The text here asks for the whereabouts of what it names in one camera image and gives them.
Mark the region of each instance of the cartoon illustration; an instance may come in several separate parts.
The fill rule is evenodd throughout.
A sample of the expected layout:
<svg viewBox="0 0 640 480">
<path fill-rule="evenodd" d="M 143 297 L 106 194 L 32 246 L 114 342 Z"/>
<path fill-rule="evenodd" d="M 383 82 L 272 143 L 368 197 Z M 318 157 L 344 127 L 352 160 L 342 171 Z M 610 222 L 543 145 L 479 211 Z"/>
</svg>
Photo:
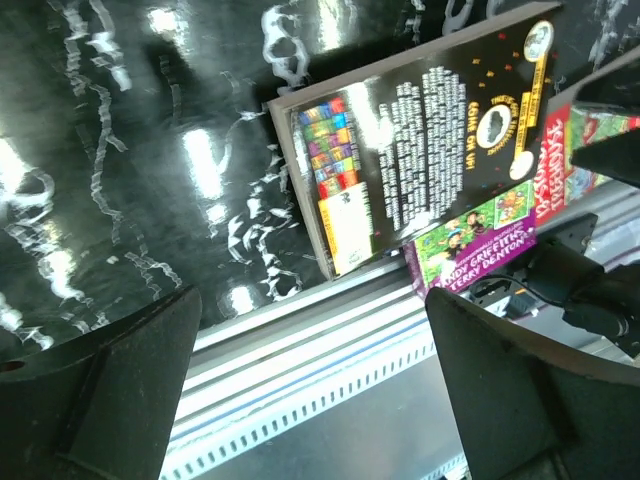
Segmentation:
<svg viewBox="0 0 640 480">
<path fill-rule="evenodd" d="M 480 212 L 473 210 L 467 214 L 467 225 L 469 228 L 465 230 L 465 233 L 472 233 L 473 237 L 484 234 L 487 229 L 483 222 L 485 221 L 484 215 Z"/>
<path fill-rule="evenodd" d="M 460 219 L 454 218 L 453 220 L 449 220 L 447 223 L 443 225 L 443 227 L 449 232 L 447 235 L 453 232 L 460 232 Z M 441 240 L 439 245 L 446 245 L 448 243 L 448 237 Z"/>
<path fill-rule="evenodd" d="M 489 125 L 489 135 L 487 136 L 487 140 L 489 143 L 493 143 L 496 141 L 500 132 L 502 131 L 502 126 L 504 124 L 504 120 L 502 120 L 502 115 L 498 112 L 491 113 L 491 120 Z"/>
<path fill-rule="evenodd" d="M 549 51 L 553 41 L 553 27 L 547 21 L 536 23 L 524 42 L 524 56 L 530 62 L 538 61 Z"/>
<path fill-rule="evenodd" d="M 445 248 L 445 253 L 447 254 L 448 260 L 455 260 L 455 258 L 464 250 L 466 245 L 461 243 L 462 241 L 462 231 L 454 230 L 449 234 L 449 238 L 447 240 L 447 248 Z"/>
<path fill-rule="evenodd" d="M 495 147 L 507 134 L 510 122 L 511 110 L 507 105 L 491 107 L 478 124 L 478 145 L 482 148 Z"/>
<path fill-rule="evenodd" d="M 585 118 L 584 132 L 582 134 L 582 144 L 589 145 L 593 142 L 598 131 L 598 119 L 587 115 Z"/>
<path fill-rule="evenodd" d="M 529 184 L 519 185 L 496 198 L 496 227 L 504 227 L 529 214 Z"/>
<path fill-rule="evenodd" d="M 588 170 L 582 168 L 576 168 L 574 172 L 567 177 L 565 184 L 565 201 L 571 202 L 581 198 L 585 193 L 588 193 L 595 185 L 596 178 L 601 175 L 596 175 Z"/>
<path fill-rule="evenodd" d="M 425 283 L 446 278 L 455 269 L 461 252 L 483 235 L 482 228 L 484 234 L 491 231 L 494 215 L 492 199 L 418 238 L 415 245 Z"/>
</svg>

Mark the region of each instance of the white pattern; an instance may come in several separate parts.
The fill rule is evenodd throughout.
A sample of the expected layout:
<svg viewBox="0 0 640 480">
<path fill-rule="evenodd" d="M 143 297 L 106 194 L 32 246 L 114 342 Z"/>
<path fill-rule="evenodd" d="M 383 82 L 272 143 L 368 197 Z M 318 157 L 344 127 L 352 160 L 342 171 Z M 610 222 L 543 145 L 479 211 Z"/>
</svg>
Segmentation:
<svg viewBox="0 0 640 480">
<path fill-rule="evenodd" d="M 266 114 L 267 108 L 265 105 L 263 105 L 261 112 L 249 112 L 246 110 L 242 110 L 238 113 L 240 114 L 240 118 L 231 124 L 229 130 L 227 130 L 227 134 L 224 137 L 224 155 L 222 156 L 222 160 L 220 160 L 220 163 L 218 164 L 218 171 L 221 174 L 224 173 L 229 167 L 231 155 L 233 154 L 233 137 L 231 135 L 233 133 L 233 130 L 235 130 L 242 122 L 250 122 Z"/>
<path fill-rule="evenodd" d="M 640 17 L 636 18 L 635 23 L 629 23 L 624 33 L 622 34 L 622 38 L 620 38 L 620 44 L 618 45 L 618 50 L 622 52 L 627 46 L 628 43 L 632 40 L 637 40 L 640 37 Z"/>
<path fill-rule="evenodd" d="M 264 44 L 262 46 L 262 56 L 271 65 L 273 74 L 287 82 L 286 87 L 279 87 L 278 94 L 284 95 L 304 84 L 304 79 L 308 75 L 309 55 L 307 50 L 297 36 L 287 32 L 282 21 L 284 19 L 293 22 L 295 28 L 300 25 L 298 15 L 282 13 L 285 6 L 294 5 L 290 2 L 285 5 L 274 5 L 262 14 L 262 32 L 264 33 Z M 295 47 L 295 53 L 291 57 L 278 57 L 274 54 L 273 48 L 281 41 L 290 42 Z M 295 58 L 295 68 L 291 68 L 289 59 Z"/>
<path fill-rule="evenodd" d="M 424 3 L 422 0 L 411 0 L 411 5 L 415 10 L 415 14 L 412 18 L 407 19 L 404 24 L 405 32 L 412 32 L 411 39 L 416 45 L 420 43 L 420 25 L 422 24 L 422 14 L 425 11 Z"/>
<path fill-rule="evenodd" d="M 353 29 L 358 19 L 358 7 L 355 3 L 353 3 L 353 0 L 344 0 L 344 5 L 349 9 L 349 30 L 353 35 Z"/>
<path fill-rule="evenodd" d="M 603 12 L 604 2 L 607 2 L 607 9 Z M 611 52 L 612 47 L 618 38 L 616 30 L 616 20 L 622 9 L 628 5 L 628 0 L 598 0 L 595 8 L 596 17 L 600 16 L 602 28 L 598 38 L 595 39 L 589 52 L 589 61 L 593 63 L 593 70 L 602 66 L 602 62 Z"/>
<path fill-rule="evenodd" d="M 456 15 L 452 15 L 456 0 L 447 0 L 447 6 L 444 10 L 445 19 L 442 24 L 442 35 L 457 32 L 464 28 L 467 20 L 469 20 L 469 15 L 471 15 L 474 1 L 475 0 L 466 0 L 460 11 Z"/>
<path fill-rule="evenodd" d="M 118 84 L 120 91 L 129 90 L 132 88 L 132 83 L 125 68 L 124 55 L 115 41 L 115 24 L 113 19 L 101 0 L 88 0 L 88 2 L 100 20 L 100 25 L 102 27 L 102 31 L 95 32 L 91 36 L 91 39 L 86 41 L 86 45 L 94 48 L 98 54 L 97 56 L 89 59 L 90 64 L 94 65 L 96 68 L 108 68 L 112 78 Z M 127 150 L 127 146 L 116 136 L 112 128 L 111 92 L 107 87 L 91 81 L 84 75 L 80 74 L 81 56 L 77 41 L 88 37 L 89 31 L 88 22 L 80 16 L 78 11 L 79 2 L 77 0 L 72 0 L 67 6 L 63 7 L 59 2 L 50 1 L 49 5 L 53 10 L 60 13 L 69 25 L 70 35 L 64 40 L 67 50 L 66 75 L 75 96 L 79 99 L 79 106 L 87 104 L 83 96 L 89 91 L 97 94 L 97 97 L 100 100 L 100 105 L 96 112 L 101 125 L 97 145 L 94 147 L 94 139 L 84 125 L 79 125 L 76 128 L 76 132 L 84 145 L 87 156 L 93 163 L 93 173 L 91 175 L 90 183 L 91 198 L 96 203 L 100 211 L 111 218 L 111 242 L 113 245 L 116 245 L 121 241 L 120 229 L 125 222 L 125 217 L 120 210 L 117 210 L 110 205 L 109 199 L 103 191 L 102 176 L 104 173 L 106 157 L 109 152 L 109 146 L 114 147 L 118 153 L 125 152 Z M 176 118 L 179 114 L 179 91 L 176 92 L 176 90 L 172 88 L 172 94 L 174 100 L 174 118 Z M 145 280 L 145 284 L 153 291 L 153 298 L 155 299 L 159 297 L 161 289 L 155 282 L 151 270 L 160 269 L 165 276 L 173 281 L 176 288 L 180 287 L 182 285 L 182 280 L 167 263 L 157 262 L 148 256 L 148 248 L 144 241 L 144 235 L 138 226 L 133 222 L 126 223 L 126 226 L 135 235 L 138 241 L 139 253 L 136 254 L 128 252 L 125 254 L 125 258 L 130 260 L 138 269 L 140 276 Z M 98 312 L 96 316 L 98 321 L 92 326 L 92 328 L 99 328 L 100 326 L 108 323 L 103 312 Z M 82 324 L 78 324 L 77 327 L 81 331 L 84 330 L 84 326 Z"/>
<path fill-rule="evenodd" d="M 18 193 L 27 176 L 40 181 L 41 193 Z M 50 175 L 24 163 L 11 145 L 0 139 L 0 205 L 1 210 L 11 210 L 13 214 L 5 231 L 36 259 L 38 272 L 49 282 L 54 295 L 62 300 L 73 298 L 85 303 L 89 300 L 84 292 L 69 285 L 71 254 L 58 245 L 55 224 L 45 221 L 53 209 L 54 191 Z"/>
<path fill-rule="evenodd" d="M 265 266 L 267 277 L 259 283 L 268 286 L 267 295 L 273 301 L 280 301 L 289 298 L 302 290 L 302 280 L 297 273 L 286 270 L 280 259 L 273 252 L 269 251 L 267 246 L 267 237 L 284 228 L 290 228 L 293 224 L 291 215 L 291 205 L 287 208 L 272 207 L 268 210 L 264 208 L 262 195 L 265 186 L 269 183 L 280 180 L 281 192 L 288 195 L 286 190 L 286 168 L 284 167 L 284 159 L 278 155 L 277 145 L 267 145 L 271 153 L 271 162 L 267 167 L 265 175 L 259 180 L 250 183 L 251 193 L 247 199 L 247 208 L 249 214 L 240 214 L 233 217 L 228 223 L 228 249 L 231 256 L 238 262 L 251 264 L 252 261 L 241 253 L 243 248 L 247 254 L 258 252 Z M 246 231 L 241 234 L 241 228 L 246 223 L 250 223 Z M 293 285 L 287 292 L 280 294 L 277 289 L 278 283 L 283 277 L 290 277 L 295 280 Z"/>
<path fill-rule="evenodd" d="M 567 77 L 562 75 L 558 80 L 556 80 L 553 83 L 553 90 L 556 95 L 560 93 L 560 90 L 562 89 L 562 85 L 564 85 L 566 82 L 567 82 Z"/>
<path fill-rule="evenodd" d="M 7 299 L 0 292 L 0 327 L 16 335 L 22 343 L 33 340 L 42 350 L 46 350 L 53 345 L 53 338 L 40 333 L 39 328 L 22 326 L 22 313 L 7 303 Z"/>
<path fill-rule="evenodd" d="M 497 13 L 496 11 L 498 10 L 499 7 L 502 6 L 503 3 L 504 3 L 504 0 L 489 0 L 487 2 L 486 17 L 487 18 L 495 17 Z"/>
</svg>

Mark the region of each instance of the shelf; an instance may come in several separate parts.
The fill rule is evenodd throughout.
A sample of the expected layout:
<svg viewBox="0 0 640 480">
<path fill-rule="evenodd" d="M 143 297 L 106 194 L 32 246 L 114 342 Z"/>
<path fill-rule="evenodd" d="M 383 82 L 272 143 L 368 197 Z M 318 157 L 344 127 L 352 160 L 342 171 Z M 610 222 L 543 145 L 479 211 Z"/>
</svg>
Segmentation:
<svg viewBox="0 0 640 480">
<path fill-rule="evenodd" d="M 553 223 L 585 211 L 598 214 L 590 256 L 606 263 L 640 245 L 639 207 L 635 190 L 611 183 Z M 597 340 L 557 322 L 553 309 L 523 323 L 575 347 Z M 429 360 L 435 346 L 423 304 L 398 257 L 225 325 L 202 332 L 196 342 L 164 480 L 197 478 L 378 386 L 368 393 L 375 395 L 383 382 L 415 365 L 441 375 L 437 359 Z M 446 390 L 438 395 L 449 405 Z M 424 408 L 430 412 L 432 405 Z M 448 428 L 447 438 L 432 440 L 453 442 L 457 450 L 430 458 L 416 478 L 463 462 L 455 422 Z"/>
</svg>

